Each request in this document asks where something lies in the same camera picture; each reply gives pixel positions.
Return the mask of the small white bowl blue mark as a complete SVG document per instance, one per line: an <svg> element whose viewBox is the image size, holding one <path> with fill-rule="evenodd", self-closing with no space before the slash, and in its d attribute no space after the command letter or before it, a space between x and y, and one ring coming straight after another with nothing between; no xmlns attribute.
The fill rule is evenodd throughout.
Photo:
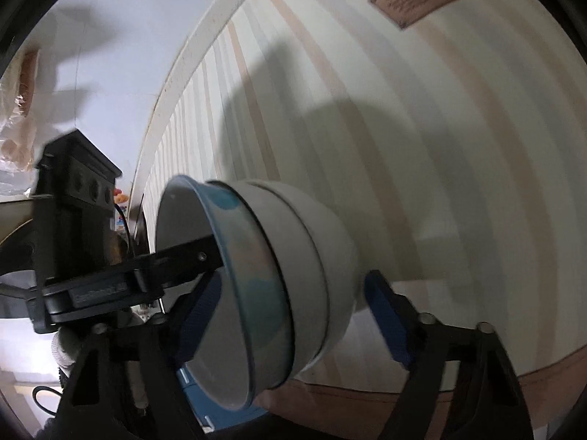
<svg viewBox="0 0 587 440"><path fill-rule="evenodd" d="M285 380L292 365L292 315L281 272L250 208L225 185L173 177L160 200L155 248L207 235L223 262L215 272L220 298L186 364L212 401L236 411Z"/></svg>

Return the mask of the white ceramic bowl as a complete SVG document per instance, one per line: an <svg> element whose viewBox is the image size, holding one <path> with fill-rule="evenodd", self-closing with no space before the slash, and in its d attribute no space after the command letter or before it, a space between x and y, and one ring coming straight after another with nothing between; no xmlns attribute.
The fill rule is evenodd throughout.
<svg viewBox="0 0 587 440"><path fill-rule="evenodd" d="M360 285L356 245L342 221L329 207L300 189L274 181L253 181L284 201L302 222L324 272L329 301L327 336L317 358L325 356L343 338L356 305Z"/></svg>

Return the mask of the large white bowl dark rim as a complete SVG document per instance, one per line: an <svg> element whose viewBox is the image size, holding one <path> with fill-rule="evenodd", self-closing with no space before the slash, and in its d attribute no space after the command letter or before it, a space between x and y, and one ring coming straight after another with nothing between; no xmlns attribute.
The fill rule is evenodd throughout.
<svg viewBox="0 0 587 440"><path fill-rule="evenodd" d="M328 294L316 245L300 216L279 195L247 182L217 182L247 207L264 234L285 288L292 318L292 360L287 380L305 370L327 337Z"/></svg>

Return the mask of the striped table mat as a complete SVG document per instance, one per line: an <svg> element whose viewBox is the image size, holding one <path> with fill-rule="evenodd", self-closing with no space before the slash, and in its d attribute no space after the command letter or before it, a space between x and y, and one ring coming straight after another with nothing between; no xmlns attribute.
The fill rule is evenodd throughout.
<svg viewBox="0 0 587 440"><path fill-rule="evenodd" d="M586 64L537 0L245 0L176 60L133 203L176 174L276 180L330 207L364 270L515 370L586 343Z"/></svg>

